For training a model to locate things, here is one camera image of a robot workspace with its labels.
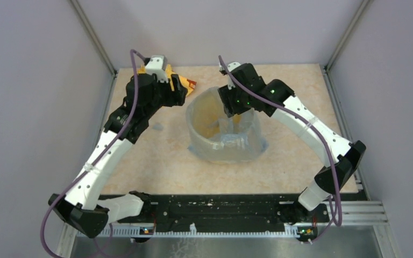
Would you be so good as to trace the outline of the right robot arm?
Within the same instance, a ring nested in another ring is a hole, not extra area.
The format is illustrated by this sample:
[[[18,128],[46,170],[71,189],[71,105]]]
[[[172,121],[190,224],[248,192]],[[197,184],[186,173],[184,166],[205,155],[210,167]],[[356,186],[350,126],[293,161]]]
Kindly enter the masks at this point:
[[[228,117],[251,109],[263,112],[287,126],[323,163],[313,181],[283,212],[287,222],[309,221],[317,206],[330,197],[340,212],[340,190],[357,170],[365,144],[360,140],[351,142],[330,129],[308,110],[290,86],[280,79],[266,83],[252,64],[222,64],[219,71],[228,76],[227,85],[218,89]]]

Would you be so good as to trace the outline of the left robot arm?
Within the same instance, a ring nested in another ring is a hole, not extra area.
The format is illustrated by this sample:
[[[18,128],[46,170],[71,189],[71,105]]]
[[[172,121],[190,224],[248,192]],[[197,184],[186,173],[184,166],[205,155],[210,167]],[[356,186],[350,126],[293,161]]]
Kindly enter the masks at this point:
[[[162,107],[182,106],[187,93],[175,74],[167,82],[154,74],[132,76],[122,104],[109,115],[74,185],[64,194],[50,197],[48,203],[58,217],[91,239],[124,218],[147,221],[151,215],[150,206],[145,204],[147,195],[131,191],[115,198],[99,197],[120,160],[149,127],[151,117]]]

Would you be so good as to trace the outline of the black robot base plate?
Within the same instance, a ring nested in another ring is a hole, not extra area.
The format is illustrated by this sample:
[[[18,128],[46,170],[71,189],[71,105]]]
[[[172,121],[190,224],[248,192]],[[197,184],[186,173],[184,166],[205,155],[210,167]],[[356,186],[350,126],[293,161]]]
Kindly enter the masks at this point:
[[[300,234],[294,239],[301,242],[316,239],[324,228],[333,225],[333,208],[326,202],[301,221],[287,222],[283,212],[295,201],[293,194],[145,195],[147,202],[139,216],[113,225],[153,226],[162,232],[187,231],[191,224],[200,232],[282,232],[293,226]]]

